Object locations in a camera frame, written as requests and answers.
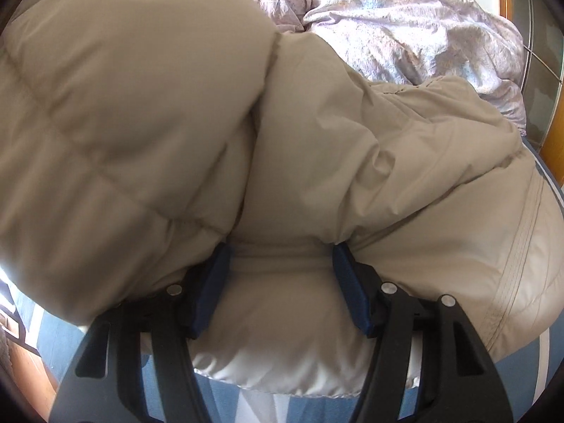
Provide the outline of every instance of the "round metal bolt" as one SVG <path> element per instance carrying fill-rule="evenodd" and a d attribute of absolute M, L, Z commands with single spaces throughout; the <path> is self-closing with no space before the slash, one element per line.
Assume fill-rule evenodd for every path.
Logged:
<path fill-rule="evenodd" d="M 389 281 L 382 283 L 382 291 L 386 294 L 394 294 L 398 290 L 398 287 Z"/>
<path fill-rule="evenodd" d="M 166 288 L 166 292 L 169 295 L 179 295 L 182 292 L 182 286 L 170 285 L 168 288 Z"/>
<path fill-rule="evenodd" d="M 447 307 L 454 307 L 456 305 L 456 299 L 453 298 L 453 296 L 451 296 L 450 294 L 445 294 L 444 296 L 442 296 L 441 302 Z"/>

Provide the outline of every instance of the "crumpled blanket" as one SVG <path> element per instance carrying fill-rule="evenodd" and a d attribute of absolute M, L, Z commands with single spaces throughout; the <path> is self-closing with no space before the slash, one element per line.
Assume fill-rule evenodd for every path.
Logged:
<path fill-rule="evenodd" d="M 255 0 L 280 31 L 311 31 L 370 81 L 460 76 L 525 134 L 522 37 L 475 0 Z"/>

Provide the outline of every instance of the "beige jacket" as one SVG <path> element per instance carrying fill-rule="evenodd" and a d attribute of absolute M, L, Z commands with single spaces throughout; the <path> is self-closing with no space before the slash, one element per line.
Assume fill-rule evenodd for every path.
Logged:
<path fill-rule="evenodd" d="M 455 295 L 495 359 L 564 306 L 564 221 L 512 124 L 459 78 L 370 84 L 252 0 L 25 0 L 0 104 L 10 278 L 86 324 L 227 240 L 191 344 L 216 379 L 360 390 L 372 344 L 330 259 L 345 240 L 410 293 Z"/>

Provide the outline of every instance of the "mattress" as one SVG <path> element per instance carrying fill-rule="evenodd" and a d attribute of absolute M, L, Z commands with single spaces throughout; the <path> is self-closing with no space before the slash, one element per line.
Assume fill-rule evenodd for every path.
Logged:
<path fill-rule="evenodd" d="M 555 179 L 527 141 L 537 169 L 547 180 L 564 216 L 564 196 Z M 37 349 L 55 378 L 62 380 L 83 332 L 43 310 L 11 285 L 15 305 Z M 564 312 L 554 324 L 509 357 L 496 363 L 507 391 L 515 421 L 537 400 L 564 358 Z M 149 414 L 164 420 L 153 360 L 142 358 L 143 384 Z M 348 421 L 356 398 L 299 398 L 244 390 L 236 385 L 197 375 L 198 384 L 213 423 L 343 423 Z M 407 389 L 399 418 L 413 413 L 418 388 Z"/>

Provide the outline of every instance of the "beige fabric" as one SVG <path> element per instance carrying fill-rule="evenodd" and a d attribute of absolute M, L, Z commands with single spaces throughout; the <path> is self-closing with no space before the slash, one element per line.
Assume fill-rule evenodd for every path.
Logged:
<path fill-rule="evenodd" d="M 84 324 L 227 240 L 191 344 L 216 379 L 360 390 L 372 344 L 332 275 L 344 240 L 413 294 L 454 294 L 494 358 L 564 305 L 564 221 L 511 123 L 459 78 L 370 84 L 251 0 L 27 0 L 0 103 L 10 278 Z"/>

